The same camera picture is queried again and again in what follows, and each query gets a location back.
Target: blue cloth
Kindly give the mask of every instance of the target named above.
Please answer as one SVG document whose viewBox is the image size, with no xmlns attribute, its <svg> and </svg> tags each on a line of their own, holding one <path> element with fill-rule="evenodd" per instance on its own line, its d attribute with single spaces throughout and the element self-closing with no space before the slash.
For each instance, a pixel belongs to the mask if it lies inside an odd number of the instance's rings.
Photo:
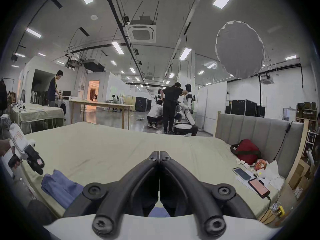
<svg viewBox="0 0 320 240">
<path fill-rule="evenodd" d="M 44 175 L 41 189 L 67 209 L 73 200 L 81 194 L 83 186 L 68 179 L 61 171 L 53 170 L 52 175 Z"/>
</svg>

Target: man in white shirt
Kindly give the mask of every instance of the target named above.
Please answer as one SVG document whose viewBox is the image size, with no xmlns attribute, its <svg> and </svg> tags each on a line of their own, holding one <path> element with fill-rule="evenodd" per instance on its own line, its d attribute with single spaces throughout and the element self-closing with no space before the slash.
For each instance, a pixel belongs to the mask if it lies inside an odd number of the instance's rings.
<svg viewBox="0 0 320 240">
<path fill-rule="evenodd" d="M 162 100 L 157 100 L 156 104 L 150 109 L 150 112 L 146 116 L 148 118 L 148 127 L 158 129 L 157 125 L 162 121 L 162 115 Z"/>
</svg>

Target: smartphone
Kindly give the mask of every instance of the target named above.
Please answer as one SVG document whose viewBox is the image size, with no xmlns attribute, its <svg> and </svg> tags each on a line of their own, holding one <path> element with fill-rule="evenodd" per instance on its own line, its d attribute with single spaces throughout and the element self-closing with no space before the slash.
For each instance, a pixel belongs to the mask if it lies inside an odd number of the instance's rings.
<svg viewBox="0 0 320 240">
<path fill-rule="evenodd" d="M 233 168 L 232 170 L 235 174 L 239 175 L 244 181 L 251 179 L 251 176 L 247 174 L 244 170 L 242 170 L 240 167 Z"/>
<path fill-rule="evenodd" d="M 268 190 L 256 178 L 249 180 L 248 183 L 259 194 L 259 196 L 261 196 L 262 198 L 265 198 L 267 195 L 270 194 L 270 190 Z"/>
</svg>

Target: doorway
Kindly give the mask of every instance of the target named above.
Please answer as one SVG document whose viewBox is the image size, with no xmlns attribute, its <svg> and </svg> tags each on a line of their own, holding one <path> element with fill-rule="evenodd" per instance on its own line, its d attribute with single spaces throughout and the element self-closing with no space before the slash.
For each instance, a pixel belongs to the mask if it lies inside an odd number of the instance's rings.
<svg viewBox="0 0 320 240">
<path fill-rule="evenodd" d="M 87 100 L 90 102 L 96 102 L 98 99 L 100 81 L 89 81 Z M 96 110 L 96 106 L 87 106 L 87 110 Z"/>
</svg>

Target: washing machine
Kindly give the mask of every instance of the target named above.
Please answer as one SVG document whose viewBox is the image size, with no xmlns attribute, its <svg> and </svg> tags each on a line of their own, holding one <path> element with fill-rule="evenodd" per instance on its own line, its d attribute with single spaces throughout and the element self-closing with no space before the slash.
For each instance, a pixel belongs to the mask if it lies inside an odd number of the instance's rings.
<svg viewBox="0 0 320 240">
<path fill-rule="evenodd" d="M 69 96 L 65 96 L 64 99 L 56 99 L 55 103 L 58 106 L 58 108 L 61 108 L 64 113 L 65 117 L 65 125 L 71 124 L 71 110 L 72 110 L 72 102 L 69 101 Z M 82 122 L 81 119 L 81 105 L 75 103 L 74 104 L 74 110 L 73 110 L 73 120 L 72 123 Z"/>
</svg>

